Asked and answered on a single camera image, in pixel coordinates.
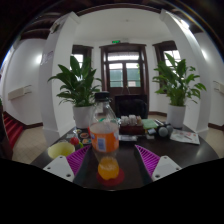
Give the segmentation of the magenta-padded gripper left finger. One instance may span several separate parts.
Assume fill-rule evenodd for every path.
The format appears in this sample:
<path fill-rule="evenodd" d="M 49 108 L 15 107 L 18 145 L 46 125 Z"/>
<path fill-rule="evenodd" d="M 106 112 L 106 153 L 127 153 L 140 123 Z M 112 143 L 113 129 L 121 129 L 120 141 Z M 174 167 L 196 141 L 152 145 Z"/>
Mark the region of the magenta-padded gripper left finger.
<path fill-rule="evenodd" d="M 90 148 L 91 146 L 87 145 L 68 156 L 59 155 L 46 165 L 44 170 L 67 181 L 73 182 Z"/>

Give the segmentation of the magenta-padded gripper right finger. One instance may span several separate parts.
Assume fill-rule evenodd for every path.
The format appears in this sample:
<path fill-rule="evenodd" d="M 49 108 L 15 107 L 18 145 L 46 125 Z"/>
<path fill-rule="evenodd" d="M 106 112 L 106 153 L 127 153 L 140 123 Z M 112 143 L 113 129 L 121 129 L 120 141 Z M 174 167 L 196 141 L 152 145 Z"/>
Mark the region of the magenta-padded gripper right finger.
<path fill-rule="evenodd" d="M 140 156 L 144 169 L 152 181 L 157 181 L 181 170 L 181 167 L 167 155 L 158 156 L 139 145 L 136 145 L 135 148 Z"/>

